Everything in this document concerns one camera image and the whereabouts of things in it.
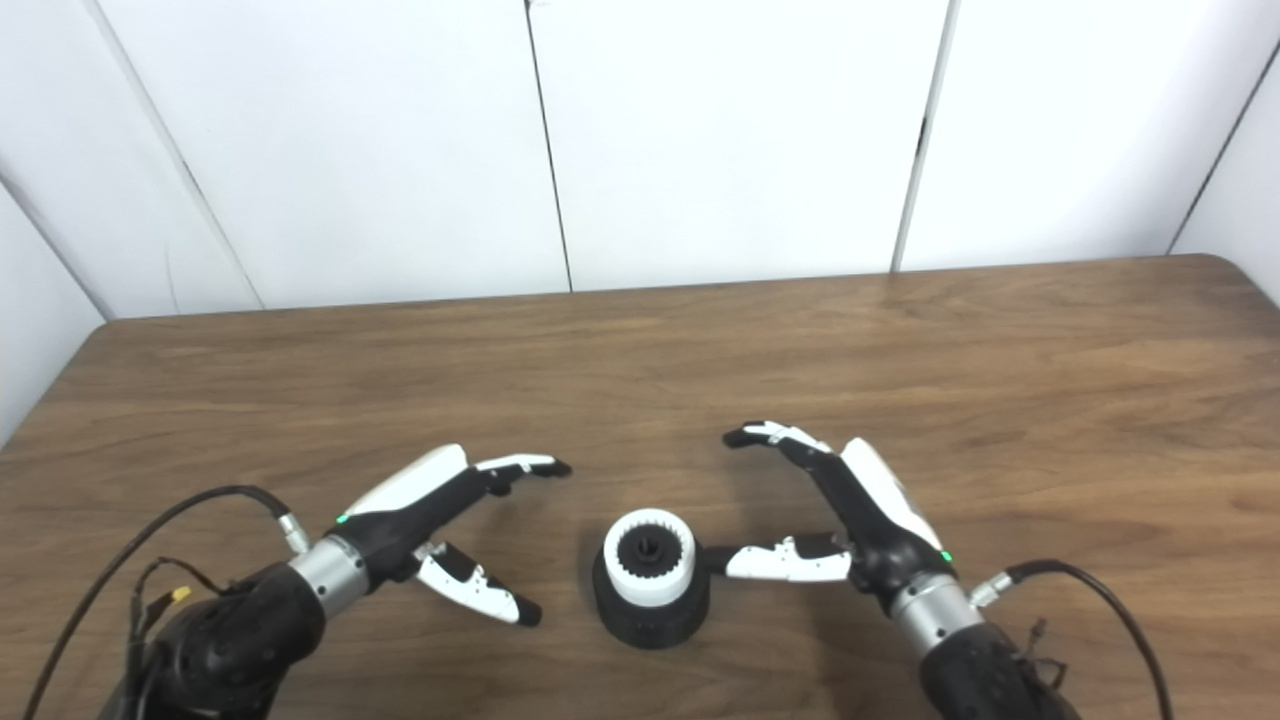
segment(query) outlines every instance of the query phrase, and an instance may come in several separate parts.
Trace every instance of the black cylindrical base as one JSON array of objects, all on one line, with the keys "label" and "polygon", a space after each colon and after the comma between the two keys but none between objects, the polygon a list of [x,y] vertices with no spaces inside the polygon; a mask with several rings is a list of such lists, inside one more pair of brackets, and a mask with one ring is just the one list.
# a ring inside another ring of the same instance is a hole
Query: black cylindrical base
[{"label": "black cylindrical base", "polygon": [[595,607],[600,620],[613,637],[641,650],[662,650],[677,646],[698,632],[710,607],[710,575],[698,561],[701,546],[694,541],[694,578],[684,594],[671,605],[641,607],[631,605],[609,580],[604,568],[604,550],[595,553],[591,564],[591,585],[595,588]]}]

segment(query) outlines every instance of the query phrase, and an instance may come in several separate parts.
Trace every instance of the robotic hand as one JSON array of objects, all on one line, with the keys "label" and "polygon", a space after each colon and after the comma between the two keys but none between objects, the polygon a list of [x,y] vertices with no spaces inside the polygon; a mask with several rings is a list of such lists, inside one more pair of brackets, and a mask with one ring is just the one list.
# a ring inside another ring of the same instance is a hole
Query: robotic hand
[{"label": "robotic hand", "polygon": [[804,430],[773,421],[724,434],[731,448],[772,446],[805,470],[844,525],[767,546],[710,547],[713,573],[792,583],[847,579],[874,596],[919,659],[924,692],[946,720],[1079,720],[1034,664],[970,602],[951,555],[865,441],[838,455]]},{"label": "robotic hand", "polygon": [[535,603],[453,546],[429,539],[485,495],[508,495],[526,474],[571,471],[549,455],[472,465],[458,445],[433,450],[352,503],[314,547],[297,528],[291,546],[305,551],[293,560],[175,615],[147,648],[136,682],[127,675],[100,717],[265,717],[288,669],[315,651],[326,623],[387,580],[417,579],[484,615],[536,625]]}]

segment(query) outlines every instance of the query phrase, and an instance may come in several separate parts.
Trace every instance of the white gear ring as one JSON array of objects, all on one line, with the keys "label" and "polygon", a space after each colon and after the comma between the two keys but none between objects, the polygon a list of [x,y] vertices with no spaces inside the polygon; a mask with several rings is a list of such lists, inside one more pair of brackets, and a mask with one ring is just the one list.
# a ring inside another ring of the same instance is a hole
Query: white gear ring
[{"label": "white gear ring", "polygon": [[[635,575],[618,559],[622,536],[641,525],[667,528],[680,539],[680,560],[675,568],[657,578]],[[645,507],[627,512],[609,528],[609,534],[604,537],[604,569],[622,600],[640,607],[662,607],[671,605],[689,589],[689,583],[694,579],[694,533],[684,520],[666,510]]]}]

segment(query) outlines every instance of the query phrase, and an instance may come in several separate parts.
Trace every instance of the wooden table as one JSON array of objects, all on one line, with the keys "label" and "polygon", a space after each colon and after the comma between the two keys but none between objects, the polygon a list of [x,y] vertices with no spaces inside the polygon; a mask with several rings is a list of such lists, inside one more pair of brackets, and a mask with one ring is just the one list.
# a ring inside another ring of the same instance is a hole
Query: wooden table
[{"label": "wooden table", "polygon": [[[600,626],[588,565],[627,510],[669,509],[710,543],[835,527],[780,456],[721,446],[762,418],[870,439],[965,584],[1037,556],[1094,571],[1149,633],[1180,717],[1275,717],[1280,313],[1206,256],[111,323],[0,455],[0,706],[15,716],[90,579],[163,507],[256,483],[319,533],[458,441],[576,468],[440,534],[541,602],[543,625],[389,585],[330,625],[275,717],[932,717],[895,628],[847,585],[717,580],[669,651]],[[42,717],[100,706],[127,587],[160,553],[218,578],[285,556],[244,501],[183,516],[109,585]],[[1051,620],[1041,651],[1071,665],[1084,717],[1155,717],[1083,585],[1030,582],[989,616],[1015,638]]]}]

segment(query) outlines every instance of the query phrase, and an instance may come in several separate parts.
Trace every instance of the white wall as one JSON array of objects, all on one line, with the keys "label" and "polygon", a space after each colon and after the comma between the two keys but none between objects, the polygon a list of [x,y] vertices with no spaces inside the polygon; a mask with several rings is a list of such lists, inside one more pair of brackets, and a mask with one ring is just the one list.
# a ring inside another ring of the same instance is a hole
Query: white wall
[{"label": "white wall", "polygon": [[101,323],[88,297],[0,188],[0,446]]},{"label": "white wall", "polygon": [[904,269],[1162,254],[1275,0],[964,0]]},{"label": "white wall", "polygon": [[1280,305],[1280,69],[1275,64],[1174,251],[1226,258]]},{"label": "white wall", "polygon": [[576,290],[886,272],[945,0],[539,0]]},{"label": "white wall", "polygon": [[0,8],[0,173],[110,314],[259,307],[92,8]]},{"label": "white wall", "polygon": [[568,288],[521,0],[102,0],[268,307]]}]

